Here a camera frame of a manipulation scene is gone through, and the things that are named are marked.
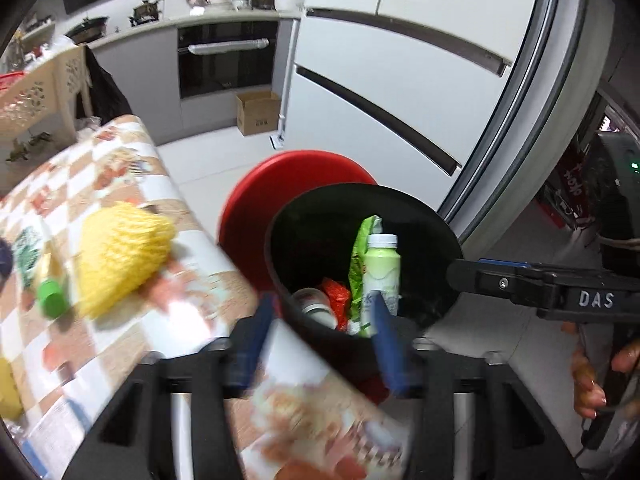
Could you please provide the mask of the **person's right hand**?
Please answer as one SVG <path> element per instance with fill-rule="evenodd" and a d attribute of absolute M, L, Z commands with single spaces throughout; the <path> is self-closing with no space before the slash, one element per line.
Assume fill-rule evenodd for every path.
<path fill-rule="evenodd" d="M 633 373 L 639 366 L 639 341 L 628 344 L 611 361 L 611 370 L 623 374 Z M 582 418 L 595 419 L 600 408 L 606 407 L 606 395 L 596 382 L 596 371 L 578 344 L 570 361 L 570 374 L 574 382 L 574 411 Z"/>

